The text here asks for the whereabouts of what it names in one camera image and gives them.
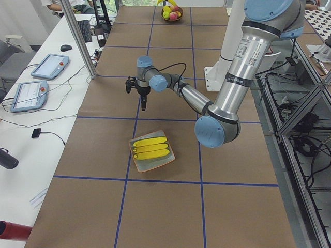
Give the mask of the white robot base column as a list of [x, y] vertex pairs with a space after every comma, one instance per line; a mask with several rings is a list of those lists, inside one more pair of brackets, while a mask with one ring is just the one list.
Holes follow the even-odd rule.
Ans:
[[234, 59], [235, 52], [243, 36], [241, 26], [245, 19], [244, 4], [244, 0], [233, 1], [219, 60], [212, 67], [204, 68], [207, 91], [220, 90]]

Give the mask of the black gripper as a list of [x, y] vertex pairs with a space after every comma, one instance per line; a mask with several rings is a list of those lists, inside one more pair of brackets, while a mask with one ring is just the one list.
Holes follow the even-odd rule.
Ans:
[[138, 93], [140, 96], [140, 103], [141, 103], [141, 110], [145, 111], [147, 107], [147, 95], [150, 93], [151, 88], [150, 87], [138, 87], [137, 88]]

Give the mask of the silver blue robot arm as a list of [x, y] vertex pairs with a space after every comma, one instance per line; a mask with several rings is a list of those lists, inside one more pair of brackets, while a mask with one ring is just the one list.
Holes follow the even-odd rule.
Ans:
[[142, 109], [150, 90], [169, 88], [182, 97], [201, 117], [194, 132], [205, 147], [220, 147], [240, 134], [238, 109], [251, 86], [270, 44], [294, 39], [303, 32], [305, 1], [245, 1], [243, 36], [225, 75], [215, 102], [187, 84], [178, 74], [162, 73], [148, 56], [137, 59], [137, 77], [126, 82], [126, 90], [137, 89]]

